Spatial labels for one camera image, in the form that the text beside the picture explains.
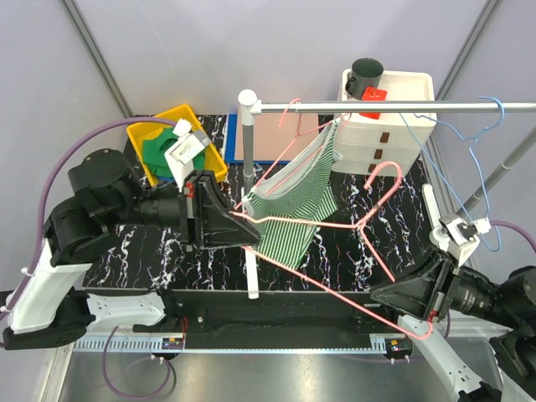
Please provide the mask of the blue tank top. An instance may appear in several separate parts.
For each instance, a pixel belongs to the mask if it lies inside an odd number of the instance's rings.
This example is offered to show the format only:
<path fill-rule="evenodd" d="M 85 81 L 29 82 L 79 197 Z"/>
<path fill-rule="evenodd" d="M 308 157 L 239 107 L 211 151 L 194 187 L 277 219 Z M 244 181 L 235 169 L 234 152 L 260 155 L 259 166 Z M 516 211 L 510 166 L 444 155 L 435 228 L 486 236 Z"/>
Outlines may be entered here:
<path fill-rule="evenodd" d="M 158 182 L 165 182 L 165 183 L 174 183 L 174 178 L 173 176 L 171 177 L 166 177 L 166 176 L 155 176 L 158 180 Z"/>

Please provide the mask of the light blue wire hanger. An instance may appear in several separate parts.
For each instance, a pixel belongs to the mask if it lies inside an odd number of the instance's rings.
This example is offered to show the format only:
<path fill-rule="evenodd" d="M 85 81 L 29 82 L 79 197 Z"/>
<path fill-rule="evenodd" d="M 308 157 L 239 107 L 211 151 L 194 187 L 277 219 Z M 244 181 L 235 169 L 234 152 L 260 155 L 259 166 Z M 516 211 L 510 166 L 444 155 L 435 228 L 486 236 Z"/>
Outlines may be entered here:
<path fill-rule="evenodd" d="M 478 99 L 479 100 L 487 100 L 487 101 L 494 102 L 496 104 L 496 106 L 498 107 L 498 109 L 499 109 L 499 118 L 498 118 L 496 123 L 494 123 L 491 126 L 483 127 L 477 134 L 475 134 L 473 136 L 464 137 L 452 124 L 450 124 L 448 122 L 445 122 L 445 121 L 441 121 L 441 120 L 437 120 L 437 119 L 425 116 L 424 114 L 416 114 L 416 113 L 414 113 L 414 117 L 416 117 L 416 118 L 425 118 L 428 121 L 433 121 L 434 123 L 440 124 L 441 126 L 448 127 L 452 132 L 454 132 L 456 134 L 456 136 L 459 138 L 459 140 L 461 142 L 469 142 L 470 143 L 470 145 L 468 146 L 468 152 L 471 155 L 472 161 L 475 164 L 475 167 L 476 167 L 476 170 L 477 170 L 477 175 L 478 175 L 478 178 L 480 180 L 480 184 L 481 184 L 482 191 L 483 191 L 483 198 L 484 198 L 485 206 L 486 206 L 486 211 L 485 211 L 484 218 L 487 219 L 488 223 L 491 223 L 491 221 L 489 220 L 489 213 L 490 213 L 490 210 L 491 210 L 491 205 L 490 205 L 488 191 L 487 191 L 488 185 L 485 184 L 485 179 L 484 179 L 483 173 L 482 173 L 482 167 L 481 167 L 481 164 L 479 163 L 477 155 L 476 155 L 476 153 L 474 151 L 474 146 L 476 146 L 476 144 L 478 143 L 478 140 L 487 131 L 491 131 L 491 130 L 493 130 L 493 129 L 495 129 L 495 128 L 497 128 L 497 127 L 502 125 L 503 120 L 505 118 L 505 108 L 504 108 L 503 103 L 496 97 L 483 95 L 483 96 L 479 96 Z M 414 132 L 410 128 L 410 126 L 407 123 L 407 120 L 404 118 L 404 116 L 401 113 L 399 113 L 399 116 L 401 117 L 403 123 L 405 124 L 406 128 L 410 132 L 410 135 L 416 140 L 417 144 L 420 147 L 420 150 L 424 153 L 425 157 L 432 164 L 432 167 L 433 167 L 434 171 L 439 174 L 442 182 L 446 185 L 446 187 L 448 189 L 448 192 L 454 197 L 454 199 L 457 201 L 457 203 L 461 207 L 461 211 L 468 218 L 470 218 L 471 214 L 469 213 L 469 208 L 465 207 L 463 205 L 463 202 L 461 201 L 460 197 L 456 193 L 456 190 L 449 183 L 449 181 L 446 178 L 445 174 L 441 172 L 440 168 L 434 162 L 432 156 L 423 148 L 422 144 L 416 139 L 416 136 L 415 136 Z"/>

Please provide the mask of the green white striped tank top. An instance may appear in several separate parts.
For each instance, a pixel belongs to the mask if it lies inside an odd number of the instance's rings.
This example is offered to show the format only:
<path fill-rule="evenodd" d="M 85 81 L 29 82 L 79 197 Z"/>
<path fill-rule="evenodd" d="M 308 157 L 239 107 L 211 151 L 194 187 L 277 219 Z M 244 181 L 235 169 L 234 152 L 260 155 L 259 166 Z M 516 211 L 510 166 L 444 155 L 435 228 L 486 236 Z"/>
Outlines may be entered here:
<path fill-rule="evenodd" d="M 284 168 L 253 188 L 243 210 L 261 234 L 255 250 L 292 269 L 300 266 L 317 227 L 298 219 L 323 221 L 338 208 L 329 184 L 339 119 L 333 120 Z"/>

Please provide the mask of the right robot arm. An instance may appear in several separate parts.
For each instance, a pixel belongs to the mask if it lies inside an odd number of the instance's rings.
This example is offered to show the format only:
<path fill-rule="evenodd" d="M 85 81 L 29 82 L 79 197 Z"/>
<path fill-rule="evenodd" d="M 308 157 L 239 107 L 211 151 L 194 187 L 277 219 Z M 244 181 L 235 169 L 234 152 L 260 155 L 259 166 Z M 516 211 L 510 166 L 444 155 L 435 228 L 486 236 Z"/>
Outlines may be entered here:
<path fill-rule="evenodd" d="M 513 271 L 496 284 L 444 251 L 429 250 L 414 269 L 393 282 L 373 286 L 372 300 L 384 305 L 385 329 L 415 331 L 414 340 L 452 401 L 533 401 L 535 399 L 535 268 Z M 470 369 L 428 324 L 459 312 L 503 329 L 487 341 L 502 374 L 497 389 Z"/>

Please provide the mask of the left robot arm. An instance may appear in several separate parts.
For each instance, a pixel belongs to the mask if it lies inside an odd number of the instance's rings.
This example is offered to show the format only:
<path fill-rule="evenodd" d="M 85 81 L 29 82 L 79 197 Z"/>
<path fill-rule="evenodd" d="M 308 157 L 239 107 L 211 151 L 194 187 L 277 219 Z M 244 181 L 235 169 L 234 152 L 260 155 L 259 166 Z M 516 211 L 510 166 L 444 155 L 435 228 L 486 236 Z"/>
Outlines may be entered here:
<path fill-rule="evenodd" d="M 68 176 L 74 194 L 47 218 L 36 264 L 17 290 L 1 295 L 7 350 L 58 348 L 114 327 L 156 333 L 186 327 L 189 310 L 170 291 L 99 296 L 75 289 L 114 246 L 120 225 L 174 229 L 182 245 L 198 250 L 260 242 L 253 225 L 232 213 L 210 171 L 145 189 L 122 153 L 101 149 Z"/>

